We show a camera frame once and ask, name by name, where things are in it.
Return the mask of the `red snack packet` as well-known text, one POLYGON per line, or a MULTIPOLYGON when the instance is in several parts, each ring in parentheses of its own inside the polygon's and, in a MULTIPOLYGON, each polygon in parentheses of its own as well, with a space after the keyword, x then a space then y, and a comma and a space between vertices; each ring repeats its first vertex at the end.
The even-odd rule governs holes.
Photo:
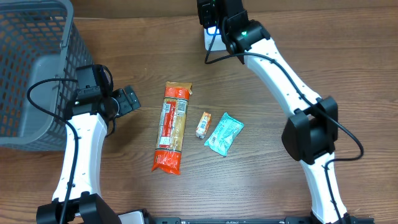
POLYGON ((169 174, 180 174, 187 107, 191 94, 191 83, 165 84, 152 170, 161 169, 169 174))

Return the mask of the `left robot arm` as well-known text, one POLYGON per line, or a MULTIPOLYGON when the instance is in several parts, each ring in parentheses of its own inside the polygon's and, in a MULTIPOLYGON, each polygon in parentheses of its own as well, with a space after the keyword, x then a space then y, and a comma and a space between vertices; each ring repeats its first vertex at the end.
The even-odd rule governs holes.
POLYGON ((116 119, 140 108, 134 90, 115 90, 111 72, 99 64, 78 67, 74 82, 78 87, 63 116, 56 116, 67 129, 62 173, 51 203, 38 207, 36 222, 69 223, 81 217, 84 223, 153 223, 143 209, 118 215, 100 191, 104 140, 116 119))

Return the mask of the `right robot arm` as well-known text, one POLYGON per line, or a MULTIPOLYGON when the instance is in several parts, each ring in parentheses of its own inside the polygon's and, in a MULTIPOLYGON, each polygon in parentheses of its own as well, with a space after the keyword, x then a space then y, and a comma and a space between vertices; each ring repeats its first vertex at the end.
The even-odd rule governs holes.
POLYGON ((242 1, 198 0, 200 24, 215 28, 230 57, 237 57, 268 87, 287 122, 285 150, 305 173, 312 198, 313 223, 354 223, 344 206, 335 176, 338 106, 322 98, 291 69, 268 30, 248 18, 242 1))

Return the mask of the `orange tissue pack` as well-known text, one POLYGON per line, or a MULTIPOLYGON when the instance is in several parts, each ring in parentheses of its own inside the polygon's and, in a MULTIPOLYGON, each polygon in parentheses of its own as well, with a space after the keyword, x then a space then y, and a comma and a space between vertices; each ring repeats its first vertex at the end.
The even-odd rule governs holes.
POLYGON ((196 128, 195 134, 198 138, 203 139, 211 124, 211 114, 204 112, 196 128))

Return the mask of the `teal wet wipes pack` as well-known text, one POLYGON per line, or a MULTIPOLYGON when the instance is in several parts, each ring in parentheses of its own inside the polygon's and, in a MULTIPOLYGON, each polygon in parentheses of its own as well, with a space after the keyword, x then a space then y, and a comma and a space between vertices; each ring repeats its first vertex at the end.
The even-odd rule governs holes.
POLYGON ((225 112, 213 133, 205 141, 204 146, 208 146, 211 150, 226 157, 234 139, 243 128, 242 122, 225 112))

